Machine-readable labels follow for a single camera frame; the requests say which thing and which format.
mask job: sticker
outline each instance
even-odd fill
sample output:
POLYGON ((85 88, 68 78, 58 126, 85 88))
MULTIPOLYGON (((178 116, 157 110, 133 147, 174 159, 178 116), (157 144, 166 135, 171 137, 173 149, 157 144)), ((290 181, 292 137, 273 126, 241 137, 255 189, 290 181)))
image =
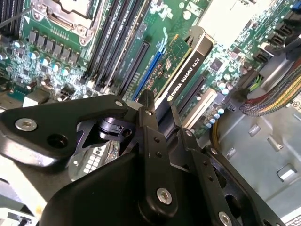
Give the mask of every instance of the sticker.
POLYGON ((301 113, 301 94, 299 94, 292 103, 293 108, 301 113))

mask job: metal panel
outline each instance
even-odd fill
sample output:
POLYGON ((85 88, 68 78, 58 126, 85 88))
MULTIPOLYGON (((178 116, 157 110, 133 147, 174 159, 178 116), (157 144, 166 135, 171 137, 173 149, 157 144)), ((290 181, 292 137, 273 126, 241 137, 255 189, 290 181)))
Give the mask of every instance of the metal panel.
POLYGON ((231 164, 280 217, 301 206, 301 121, 294 114, 299 113, 292 107, 260 118, 237 112, 220 123, 222 153, 236 150, 231 164), (252 137, 255 124, 261 129, 252 137), (269 137, 283 148, 276 151, 269 137), (297 174, 282 182, 277 172, 289 163, 297 174))

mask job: ram slot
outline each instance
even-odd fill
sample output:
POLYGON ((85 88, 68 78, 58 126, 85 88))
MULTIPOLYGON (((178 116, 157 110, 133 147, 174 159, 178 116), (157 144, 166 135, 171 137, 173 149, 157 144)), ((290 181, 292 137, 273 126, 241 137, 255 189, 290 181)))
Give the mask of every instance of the ram slot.
POLYGON ((137 32, 138 28, 140 27, 140 25, 142 24, 142 21, 146 15, 146 13, 148 12, 150 5, 151 5, 151 0, 143 1, 143 5, 142 5, 141 9, 139 10, 138 15, 135 16, 135 20, 133 22, 134 26, 133 26, 132 30, 129 32, 127 42, 124 45, 118 60, 115 62, 115 65, 111 69, 108 84, 110 83, 110 81, 115 80, 115 77, 118 76, 119 66, 122 65, 125 57, 127 56, 129 50, 131 49, 131 47, 135 41, 136 32, 137 32))
POLYGON ((115 37, 118 34, 118 30, 122 24, 122 21, 126 15, 128 6, 130 4, 129 0, 126 0, 121 5, 121 12, 118 15, 118 18, 116 22, 113 24, 113 27, 111 29, 110 36, 108 38, 109 42, 105 45, 102 54, 100 55, 99 61, 96 66, 96 85, 100 85, 100 79, 102 78, 102 70, 104 69, 104 64, 106 63, 106 60, 108 59, 110 55, 110 51, 112 47, 114 46, 115 37))
POLYGON ((108 16, 107 16, 107 18, 104 22, 104 25, 103 25, 103 29, 102 29, 103 31, 102 31, 99 39, 98 39, 98 42, 96 43, 96 49, 94 50, 92 58, 89 62, 89 66, 87 68, 87 71, 83 75, 84 79, 87 79, 88 77, 90 77, 92 75, 92 73, 95 72, 96 62, 99 58, 99 55, 101 54, 104 40, 105 40, 106 35, 109 31, 109 28, 110 28, 111 22, 113 20, 113 17, 114 17, 115 13, 118 10, 118 5, 119 5, 120 1, 121 0, 119 0, 119 1, 113 0, 113 5, 111 5, 111 7, 110 7, 108 16))
POLYGON ((124 45, 124 41, 127 37, 127 33, 129 31, 131 24, 133 23, 133 21, 135 19, 135 16, 139 10, 140 4, 141 4, 141 0, 135 1, 132 10, 130 10, 130 15, 126 18, 124 29, 122 29, 119 39, 117 40, 117 43, 113 47, 112 54, 110 55, 111 57, 109 58, 108 63, 106 65, 106 67, 104 68, 101 77, 98 79, 97 84, 100 83, 101 85, 107 85, 110 82, 110 81, 108 81, 108 76, 110 75, 110 70, 113 67, 118 55, 120 54, 120 50, 121 50, 122 46, 124 45))

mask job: screw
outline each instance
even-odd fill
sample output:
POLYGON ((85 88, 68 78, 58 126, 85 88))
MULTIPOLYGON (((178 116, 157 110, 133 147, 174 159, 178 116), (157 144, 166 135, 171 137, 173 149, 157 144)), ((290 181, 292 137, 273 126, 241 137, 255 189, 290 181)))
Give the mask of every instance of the screw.
POLYGON ((82 45, 85 45, 85 44, 86 44, 86 40, 80 39, 80 43, 81 43, 82 45))
POLYGON ((186 134, 187 134, 188 136, 192 137, 192 133, 191 133, 189 130, 186 131, 186 134))
POLYGON ((228 217, 228 215, 225 212, 219 212, 218 216, 220 217, 221 222, 225 225, 225 226, 232 226, 232 222, 230 220, 230 218, 228 217))
POLYGON ((211 148, 210 150, 211 150, 211 152, 212 152, 213 154, 218 154, 217 151, 216 151, 214 148, 211 148))
POLYGON ((118 101, 118 100, 115 101, 115 104, 117 104, 117 105, 120 106, 120 107, 123 106, 123 104, 122 104, 120 101, 118 101))
POLYGON ((145 110, 145 113, 147 113, 148 115, 152 115, 152 112, 149 110, 145 110))
POLYGON ((18 130, 22 130, 25 132, 34 131, 37 128, 37 123, 32 119, 19 119, 15 122, 15 127, 18 130))
POLYGON ((166 188, 159 188, 157 190, 157 197, 160 200, 160 202, 170 205, 172 201, 172 197, 170 192, 166 188))

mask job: blue pcie slot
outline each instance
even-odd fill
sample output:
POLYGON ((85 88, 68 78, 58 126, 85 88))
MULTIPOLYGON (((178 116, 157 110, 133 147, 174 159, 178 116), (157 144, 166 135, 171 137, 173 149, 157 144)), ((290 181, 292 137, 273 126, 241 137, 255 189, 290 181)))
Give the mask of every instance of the blue pcie slot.
POLYGON ((142 81, 140 82, 138 88, 136 89, 136 91, 132 97, 132 100, 137 99, 139 93, 141 92, 142 88, 144 87, 146 81, 149 79, 151 73, 153 72, 154 68, 156 67, 157 62, 159 61, 161 56, 162 56, 162 52, 158 51, 156 53, 155 58, 153 59, 152 63, 150 64, 149 68, 147 69, 145 75, 143 76, 142 81))

